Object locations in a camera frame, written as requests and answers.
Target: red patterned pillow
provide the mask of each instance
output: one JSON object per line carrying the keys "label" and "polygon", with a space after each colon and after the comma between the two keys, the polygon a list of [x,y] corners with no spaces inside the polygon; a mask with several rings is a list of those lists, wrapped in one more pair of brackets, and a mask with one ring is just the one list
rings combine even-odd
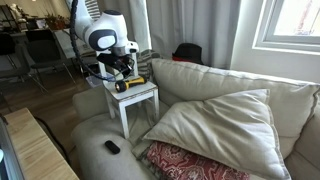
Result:
{"label": "red patterned pillow", "polygon": [[173,180],[247,180],[249,175],[177,146],[154,141],[147,159]]}

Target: window frame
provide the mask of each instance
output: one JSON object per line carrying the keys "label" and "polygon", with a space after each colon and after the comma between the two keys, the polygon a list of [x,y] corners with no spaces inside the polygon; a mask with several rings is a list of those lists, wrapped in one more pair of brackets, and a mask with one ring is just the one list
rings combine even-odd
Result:
{"label": "window frame", "polygon": [[253,49],[320,55],[318,36],[274,35],[284,0],[264,0]]}

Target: table leg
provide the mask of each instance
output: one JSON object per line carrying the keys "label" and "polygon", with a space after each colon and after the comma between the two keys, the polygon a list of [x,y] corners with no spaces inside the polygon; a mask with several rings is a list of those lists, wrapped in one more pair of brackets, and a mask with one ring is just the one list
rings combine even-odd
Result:
{"label": "table leg", "polygon": [[158,97],[158,89],[153,91],[152,104],[154,110],[154,120],[155,123],[159,121],[159,97]]}
{"label": "table leg", "polygon": [[108,107],[109,107],[110,117],[113,119],[116,117],[116,115],[114,113],[114,109],[112,106],[112,97],[110,96],[107,89],[105,89],[105,94],[106,94],[106,99],[107,99],[107,103],[108,103]]}
{"label": "table leg", "polygon": [[126,107],[122,103],[119,103],[119,115],[120,115],[120,119],[121,119],[121,123],[122,123],[122,127],[123,127],[124,138],[128,139],[129,138],[129,129],[128,129]]}

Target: white pillow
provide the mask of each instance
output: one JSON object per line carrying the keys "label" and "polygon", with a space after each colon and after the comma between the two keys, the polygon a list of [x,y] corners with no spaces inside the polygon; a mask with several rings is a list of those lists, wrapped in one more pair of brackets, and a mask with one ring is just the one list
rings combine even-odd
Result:
{"label": "white pillow", "polygon": [[259,89],[173,105],[144,139],[170,143],[266,179],[290,179]]}

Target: throw pillow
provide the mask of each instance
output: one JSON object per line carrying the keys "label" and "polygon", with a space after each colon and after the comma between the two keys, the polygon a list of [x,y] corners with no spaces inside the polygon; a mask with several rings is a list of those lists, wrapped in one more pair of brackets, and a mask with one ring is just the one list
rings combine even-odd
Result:
{"label": "throw pillow", "polygon": [[147,159],[164,174],[164,179],[249,179],[247,173],[159,141],[154,141],[150,146]]}
{"label": "throw pillow", "polygon": [[290,179],[268,104],[269,90],[173,105],[145,136],[265,179]]}
{"label": "throw pillow", "polygon": [[161,56],[152,49],[137,53],[138,74],[146,77],[148,80],[153,76],[151,68],[151,60],[153,58],[161,58]]}

